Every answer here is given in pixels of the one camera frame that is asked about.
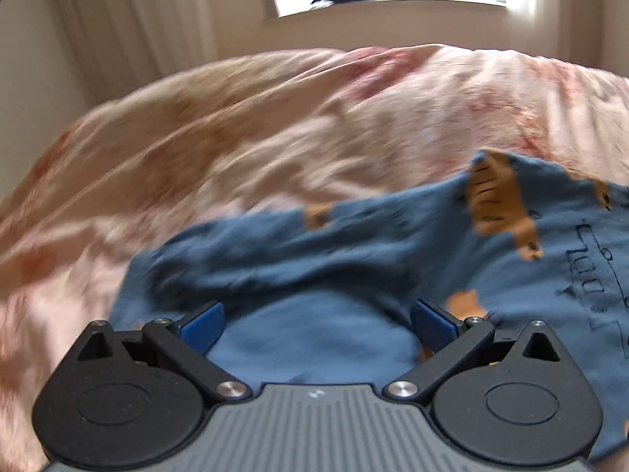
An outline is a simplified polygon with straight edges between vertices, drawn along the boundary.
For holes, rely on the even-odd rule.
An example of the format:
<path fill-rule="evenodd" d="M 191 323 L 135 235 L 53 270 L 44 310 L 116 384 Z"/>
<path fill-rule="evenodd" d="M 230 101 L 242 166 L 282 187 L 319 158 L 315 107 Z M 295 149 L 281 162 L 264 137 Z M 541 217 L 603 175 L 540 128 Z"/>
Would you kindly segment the blue patterned children's pants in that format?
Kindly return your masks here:
<path fill-rule="evenodd" d="M 110 321 L 138 328 L 206 302 L 209 358 L 264 382 L 383 386 L 419 360 L 410 311 L 431 302 L 503 329 L 548 323 L 603 409 L 593 453 L 628 425 L 628 188 L 480 152 L 464 173 L 382 197 L 191 227 L 130 262 Z"/>

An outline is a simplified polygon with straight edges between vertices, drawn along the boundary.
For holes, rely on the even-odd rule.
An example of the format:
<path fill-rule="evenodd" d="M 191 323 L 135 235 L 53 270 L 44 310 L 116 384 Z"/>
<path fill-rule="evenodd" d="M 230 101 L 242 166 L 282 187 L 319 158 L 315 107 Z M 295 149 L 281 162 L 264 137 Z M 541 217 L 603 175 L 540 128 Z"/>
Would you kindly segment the pink floral bed cover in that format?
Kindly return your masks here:
<path fill-rule="evenodd" d="M 45 463 L 30 413 L 131 257 L 192 224 L 446 179 L 482 148 L 628 180 L 628 81 L 516 51 L 261 53 L 87 113 L 1 203 L 1 466 Z"/>

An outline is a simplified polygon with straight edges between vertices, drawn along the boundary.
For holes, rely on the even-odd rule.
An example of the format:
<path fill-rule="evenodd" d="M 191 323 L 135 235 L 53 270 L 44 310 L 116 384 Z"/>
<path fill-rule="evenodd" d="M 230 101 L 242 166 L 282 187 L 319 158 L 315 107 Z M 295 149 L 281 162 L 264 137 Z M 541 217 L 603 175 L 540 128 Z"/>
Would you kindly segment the beige left curtain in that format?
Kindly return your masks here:
<path fill-rule="evenodd" d="M 87 100 L 217 60 L 210 0 L 49 0 Z"/>

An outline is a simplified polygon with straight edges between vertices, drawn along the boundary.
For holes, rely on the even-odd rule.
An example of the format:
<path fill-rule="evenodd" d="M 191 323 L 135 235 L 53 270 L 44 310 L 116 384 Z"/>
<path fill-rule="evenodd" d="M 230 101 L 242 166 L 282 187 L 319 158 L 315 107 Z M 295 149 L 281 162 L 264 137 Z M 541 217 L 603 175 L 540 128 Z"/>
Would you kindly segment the beige curtain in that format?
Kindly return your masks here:
<path fill-rule="evenodd" d="M 593 67 L 602 42 L 602 0 L 505 0 L 509 46 Z"/>
<path fill-rule="evenodd" d="M 87 100 L 217 60 L 210 0 L 49 0 Z"/>

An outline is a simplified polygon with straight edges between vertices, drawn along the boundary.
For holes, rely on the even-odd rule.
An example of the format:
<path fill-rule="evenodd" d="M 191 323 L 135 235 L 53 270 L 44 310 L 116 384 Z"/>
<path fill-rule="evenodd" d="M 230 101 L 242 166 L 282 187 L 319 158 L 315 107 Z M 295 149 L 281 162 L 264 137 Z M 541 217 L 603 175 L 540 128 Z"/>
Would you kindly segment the beige right curtain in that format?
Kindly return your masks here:
<path fill-rule="evenodd" d="M 593 67 L 602 42 L 602 0 L 505 0 L 509 46 Z"/>

